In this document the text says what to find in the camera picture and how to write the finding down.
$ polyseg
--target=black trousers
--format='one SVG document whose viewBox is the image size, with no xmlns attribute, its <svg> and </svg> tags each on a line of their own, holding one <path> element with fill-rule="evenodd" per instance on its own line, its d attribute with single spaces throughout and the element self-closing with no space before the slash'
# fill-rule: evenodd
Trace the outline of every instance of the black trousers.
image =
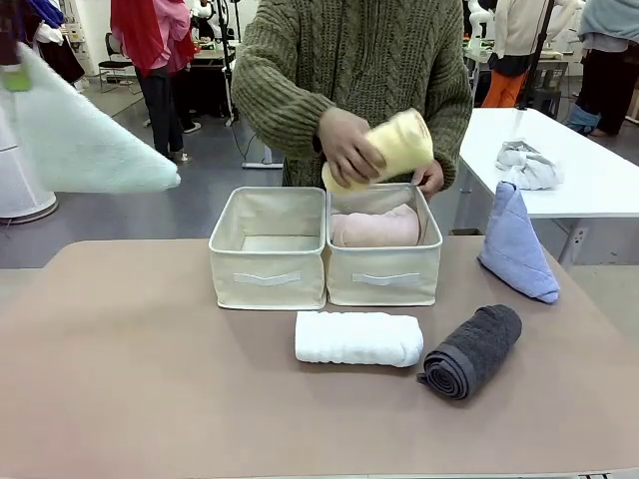
<svg viewBox="0 0 639 479">
<path fill-rule="evenodd" d="M 156 150 L 165 157 L 169 152 L 179 152 L 184 147 L 182 126 L 173 104 L 169 68 L 151 70 L 146 77 L 136 68 L 142 95 L 149 110 Z"/>
<path fill-rule="evenodd" d="M 617 135 L 632 101 L 639 77 L 639 46 L 625 52 L 592 50 L 583 60 L 583 83 L 577 105 L 592 115 L 601 115 L 597 128 Z"/>
<path fill-rule="evenodd" d="M 190 130 L 195 127 L 189 113 L 191 110 L 191 92 L 193 90 L 189 76 L 190 73 L 187 72 L 186 68 L 171 76 L 173 103 L 176 106 L 176 112 L 184 130 Z"/>
</svg>

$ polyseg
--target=rolled gray towel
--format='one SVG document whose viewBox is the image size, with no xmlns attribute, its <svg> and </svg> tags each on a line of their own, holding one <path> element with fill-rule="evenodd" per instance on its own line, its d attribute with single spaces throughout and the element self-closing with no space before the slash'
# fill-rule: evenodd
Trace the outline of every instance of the rolled gray towel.
<svg viewBox="0 0 639 479">
<path fill-rule="evenodd" d="M 508 306 L 481 307 L 423 362 L 417 381 L 451 399 L 472 396 L 492 377 L 521 334 Z"/>
</svg>

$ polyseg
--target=rolled pink towel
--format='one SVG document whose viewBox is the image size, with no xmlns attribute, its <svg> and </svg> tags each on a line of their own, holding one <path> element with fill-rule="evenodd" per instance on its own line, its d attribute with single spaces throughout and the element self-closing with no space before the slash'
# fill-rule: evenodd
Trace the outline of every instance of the rolled pink towel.
<svg viewBox="0 0 639 479">
<path fill-rule="evenodd" d="M 331 215 L 330 239 L 340 247 L 416 246 L 419 218 L 408 205 L 383 215 Z"/>
</svg>

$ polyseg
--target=green knit sweater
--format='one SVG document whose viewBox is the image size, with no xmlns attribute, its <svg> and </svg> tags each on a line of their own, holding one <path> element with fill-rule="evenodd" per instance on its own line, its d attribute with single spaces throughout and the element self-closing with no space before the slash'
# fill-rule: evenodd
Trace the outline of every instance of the green knit sweater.
<svg viewBox="0 0 639 479">
<path fill-rule="evenodd" d="M 261 0 L 233 98 L 258 137 L 285 153 L 285 186 L 321 187 L 314 139 L 331 106 L 372 127 L 412 107 L 447 188 L 472 110 L 461 40 L 461 0 Z"/>
</svg>

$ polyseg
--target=fabric handle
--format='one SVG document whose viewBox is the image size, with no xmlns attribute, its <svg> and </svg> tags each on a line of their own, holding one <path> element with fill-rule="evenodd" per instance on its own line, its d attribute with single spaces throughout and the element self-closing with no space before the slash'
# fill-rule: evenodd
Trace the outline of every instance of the fabric handle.
<svg viewBox="0 0 639 479">
<path fill-rule="evenodd" d="M 375 286 L 390 286 L 392 284 L 415 284 L 419 282 L 421 274 L 409 272 L 407 274 L 397 274 L 395 276 L 370 276 L 368 274 L 355 273 L 352 282 L 365 282 Z"/>
<path fill-rule="evenodd" d="M 252 274 L 241 274 L 236 272 L 233 274 L 233 281 L 243 284 L 255 284 L 257 286 L 279 286 L 288 282 L 302 280 L 302 272 L 294 271 L 279 276 L 259 277 Z"/>
</svg>

